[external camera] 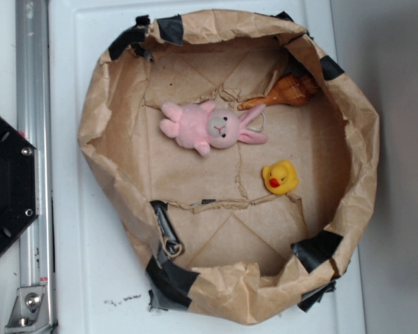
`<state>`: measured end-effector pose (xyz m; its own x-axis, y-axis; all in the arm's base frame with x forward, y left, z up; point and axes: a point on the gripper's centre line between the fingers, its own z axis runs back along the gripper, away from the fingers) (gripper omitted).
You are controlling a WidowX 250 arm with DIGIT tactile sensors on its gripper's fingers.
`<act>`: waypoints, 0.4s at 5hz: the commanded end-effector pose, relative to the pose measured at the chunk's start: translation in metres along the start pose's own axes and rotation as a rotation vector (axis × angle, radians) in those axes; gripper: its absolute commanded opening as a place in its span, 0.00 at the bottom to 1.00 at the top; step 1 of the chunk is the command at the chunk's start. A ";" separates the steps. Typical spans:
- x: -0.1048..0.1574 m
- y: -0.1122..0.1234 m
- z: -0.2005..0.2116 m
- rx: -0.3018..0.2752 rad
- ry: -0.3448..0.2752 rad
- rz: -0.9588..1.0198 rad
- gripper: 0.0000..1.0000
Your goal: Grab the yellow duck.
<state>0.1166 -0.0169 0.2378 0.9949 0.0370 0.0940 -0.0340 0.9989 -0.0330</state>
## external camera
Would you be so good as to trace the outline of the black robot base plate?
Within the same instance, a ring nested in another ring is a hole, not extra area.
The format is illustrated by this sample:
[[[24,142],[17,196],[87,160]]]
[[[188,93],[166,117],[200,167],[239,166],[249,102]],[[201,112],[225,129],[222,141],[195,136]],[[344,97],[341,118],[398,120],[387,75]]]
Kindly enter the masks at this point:
[[[0,116],[0,257],[38,217],[36,153]]]

